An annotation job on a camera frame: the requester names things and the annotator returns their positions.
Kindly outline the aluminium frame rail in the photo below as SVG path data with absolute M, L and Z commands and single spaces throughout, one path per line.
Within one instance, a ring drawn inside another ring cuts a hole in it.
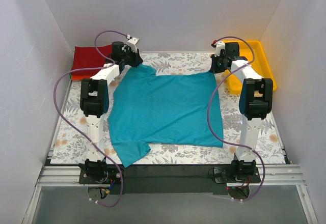
M 128 180 L 210 179 L 213 165 L 132 165 L 124 171 L 123 182 Z M 264 185 L 304 185 L 299 165 L 268 164 L 265 166 Z M 88 180 L 77 166 L 45 166 L 38 178 L 38 186 L 105 186 Z

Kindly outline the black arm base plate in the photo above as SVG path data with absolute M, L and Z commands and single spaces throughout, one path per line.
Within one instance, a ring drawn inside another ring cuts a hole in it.
M 134 164 L 117 169 L 112 164 L 85 163 L 80 168 L 79 183 L 102 185 L 111 194 L 132 193 L 214 193 L 226 194 L 227 184 L 247 188 L 260 183 L 262 174 L 248 163 L 231 164 Z

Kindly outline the teal t-shirt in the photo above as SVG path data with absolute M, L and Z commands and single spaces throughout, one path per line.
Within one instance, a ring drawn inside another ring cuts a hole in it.
M 222 147 L 223 122 L 215 76 L 156 75 L 130 68 L 114 91 L 108 118 L 112 145 L 125 167 L 150 152 L 151 143 Z

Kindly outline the folded red t-shirt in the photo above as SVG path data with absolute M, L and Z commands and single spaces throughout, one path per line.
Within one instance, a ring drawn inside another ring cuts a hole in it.
M 103 67 L 105 58 L 95 47 L 75 47 L 72 70 L 82 68 Z M 72 72 L 71 75 L 95 75 L 99 70 L 84 70 Z

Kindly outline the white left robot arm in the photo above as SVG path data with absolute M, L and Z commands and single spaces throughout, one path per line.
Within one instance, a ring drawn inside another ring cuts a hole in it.
M 105 183 L 109 179 L 103 155 L 104 115 L 109 109 L 108 86 L 122 73 L 125 66 L 137 67 L 143 62 L 137 43 L 137 38 L 131 38 L 126 44 L 113 42 L 112 60 L 115 64 L 104 64 L 103 69 L 81 82 L 80 108 L 86 117 L 87 137 L 91 140 L 91 146 L 85 163 L 79 166 L 96 183 Z

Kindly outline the yellow plastic tray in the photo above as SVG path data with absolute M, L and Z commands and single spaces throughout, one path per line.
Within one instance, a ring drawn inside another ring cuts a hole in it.
M 243 57 L 246 57 L 248 61 L 251 61 L 253 56 L 252 52 L 248 48 L 248 46 L 240 41 L 240 40 L 225 40 L 225 43 L 228 42 L 238 42 L 239 48 L 240 48 L 240 55 Z M 274 79 L 273 73 L 271 71 L 271 68 L 269 66 L 266 54 L 264 52 L 263 46 L 259 40 L 247 40 L 247 42 L 252 47 L 254 54 L 255 54 L 255 60 L 251 64 L 252 68 L 261 76 L 265 78 L 271 78 L 273 81 L 273 91 L 276 91 L 278 86 L 276 84 L 276 81 Z M 240 94 L 242 84 L 239 81 L 239 79 L 235 75 L 231 75 L 226 79 L 226 84 L 229 89 L 229 92 L 231 94 Z

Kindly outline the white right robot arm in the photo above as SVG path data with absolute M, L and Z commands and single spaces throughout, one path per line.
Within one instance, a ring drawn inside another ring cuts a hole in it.
M 216 183 L 240 183 L 241 187 L 250 182 L 259 183 L 256 168 L 256 145 L 259 127 L 271 112 L 273 100 L 273 80 L 259 75 L 245 57 L 240 56 L 237 42 L 214 40 L 214 54 L 211 55 L 212 73 L 226 70 L 241 82 L 239 111 L 242 115 L 240 144 L 230 164 L 218 166 L 213 170 Z

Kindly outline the folded orange t-shirt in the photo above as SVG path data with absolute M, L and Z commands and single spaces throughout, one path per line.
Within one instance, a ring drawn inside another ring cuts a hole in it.
M 72 80 L 83 80 L 84 78 L 90 78 L 89 75 L 71 75 Z

